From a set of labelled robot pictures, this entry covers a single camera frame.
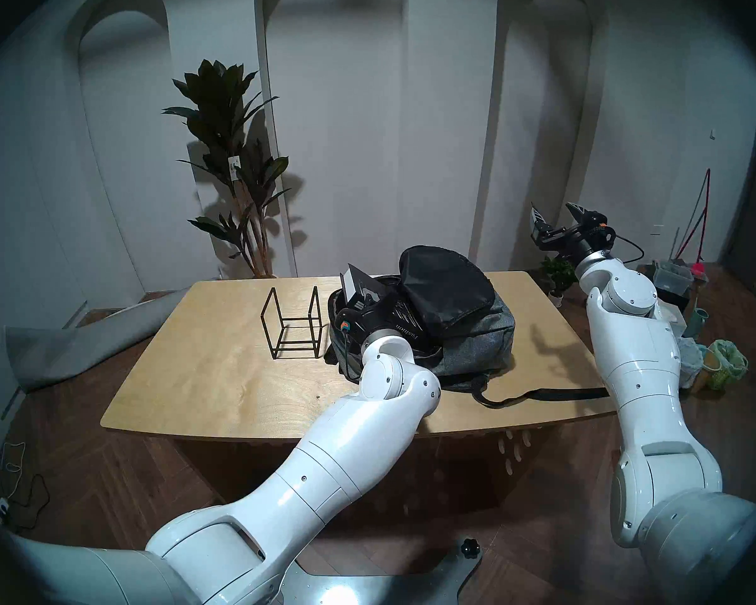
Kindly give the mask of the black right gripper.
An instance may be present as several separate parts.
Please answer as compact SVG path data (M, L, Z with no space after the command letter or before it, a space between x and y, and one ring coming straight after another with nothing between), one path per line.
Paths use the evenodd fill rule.
M554 252L571 265L590 265L610 259L614 228L602 223L596 210L571 202L566 202L566 209L575 224L571 228L554 228L531 203L530 237L538 242L538 249Z

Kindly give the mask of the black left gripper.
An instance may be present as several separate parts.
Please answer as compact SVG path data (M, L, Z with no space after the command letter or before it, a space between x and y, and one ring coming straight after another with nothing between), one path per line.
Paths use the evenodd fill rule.
M405 338L414 350L426 349L426 330L397 289L384 295L383 284L360 284L360 291L364 308L344 307L337 314L337 329L351 349L363 347L369 337L386 330Z

